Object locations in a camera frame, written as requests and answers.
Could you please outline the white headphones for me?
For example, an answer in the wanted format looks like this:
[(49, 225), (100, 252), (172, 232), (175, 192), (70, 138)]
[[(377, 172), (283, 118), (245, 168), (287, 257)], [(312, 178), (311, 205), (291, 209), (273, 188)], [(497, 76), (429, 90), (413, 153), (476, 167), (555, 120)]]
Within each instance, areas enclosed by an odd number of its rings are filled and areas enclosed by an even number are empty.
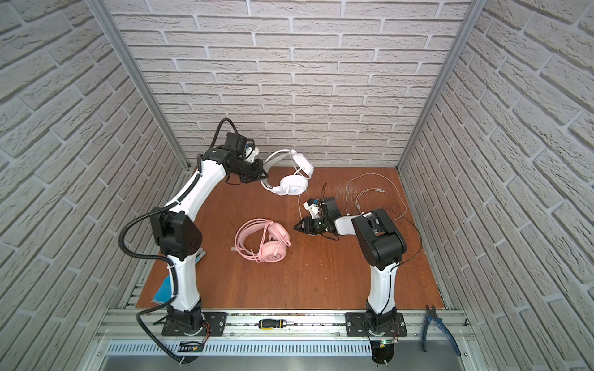
[(285, 158), (288, 158), (292, 164), (292, 174), (281, 178), (277, 186), (272, 185), (268, 179), (261, 179), (261, 185), (278, 196), (300, 196), (307, 190), (315, 171), (314, 165), (304, 154), (295, 149), (280, 149), (267, 157), (263, 163), (263, 170), (269, 173)]

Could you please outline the pink headphones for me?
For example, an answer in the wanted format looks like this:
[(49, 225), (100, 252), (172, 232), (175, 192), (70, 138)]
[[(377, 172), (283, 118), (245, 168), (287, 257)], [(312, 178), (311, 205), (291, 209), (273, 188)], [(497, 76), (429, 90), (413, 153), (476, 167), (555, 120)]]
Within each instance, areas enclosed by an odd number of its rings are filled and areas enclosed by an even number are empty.
[[(246, 245), (247, 239), (255, 233), (261, 234), (257, 251)], [(256, 218), (243, 224), (235, 235), (234, 251), (248, 261), (256, 263), (276, 263), (282, 261), (289, 247), (291, 237), (287, 230), (273, 220)]]

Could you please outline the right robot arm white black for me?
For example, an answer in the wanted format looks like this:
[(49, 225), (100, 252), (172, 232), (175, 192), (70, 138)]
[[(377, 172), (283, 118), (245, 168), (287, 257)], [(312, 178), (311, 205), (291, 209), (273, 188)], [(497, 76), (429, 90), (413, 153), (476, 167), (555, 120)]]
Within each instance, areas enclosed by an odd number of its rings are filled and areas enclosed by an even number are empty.
[(330, 232), (357, 238), (362, 255), (371, 267), (364, 327), (373, 333), (386, 332), (397, 318), (395, 279), (407, 250), (405, 239), (387, 212), (376, 209), (358, 216), (333, 219), (307, 216), (294, 226), (294, 230), (310, 236)]

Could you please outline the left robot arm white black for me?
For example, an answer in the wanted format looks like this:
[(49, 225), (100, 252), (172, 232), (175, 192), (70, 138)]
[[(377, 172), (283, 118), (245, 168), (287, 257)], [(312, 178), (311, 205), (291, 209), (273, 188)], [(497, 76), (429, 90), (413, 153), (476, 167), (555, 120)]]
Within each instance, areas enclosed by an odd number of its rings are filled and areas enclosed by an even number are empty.
[(230, 175), (250, 183), (267, 179), (269, 171), (262, 159), (246, 160), (233, 150), (209, 149), (199, 157), (197, 170), (170, 204), (155, 208), (149, 217), (170, 274), (167, 319), (187, 333), (198, 332), (204, 322), (196, 283), (196, 256), (203, 234), (195, 219), (216, 186)]

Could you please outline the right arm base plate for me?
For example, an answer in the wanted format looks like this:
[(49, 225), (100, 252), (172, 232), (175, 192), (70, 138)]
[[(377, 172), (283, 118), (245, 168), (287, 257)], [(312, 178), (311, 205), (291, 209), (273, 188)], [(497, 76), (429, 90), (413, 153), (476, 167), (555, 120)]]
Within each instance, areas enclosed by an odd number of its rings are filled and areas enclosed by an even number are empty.
[(349, 337), (392, 336), (400, 338), (408, 335), (404, 316), (400, 312), (388, 312), (383, 315), (375, 315), (371, 310), (347, 312), (345, 323), (346, 333)]

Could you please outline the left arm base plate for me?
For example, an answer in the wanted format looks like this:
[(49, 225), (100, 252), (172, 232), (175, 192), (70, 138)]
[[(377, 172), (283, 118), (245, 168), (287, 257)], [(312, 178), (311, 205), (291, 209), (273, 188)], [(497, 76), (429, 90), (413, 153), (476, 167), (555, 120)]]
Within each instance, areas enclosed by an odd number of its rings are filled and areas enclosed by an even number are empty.
[(221, 337), (226, 326), (227, 312), (179, 312), (168, 314), (162, 329), (163, 336)]

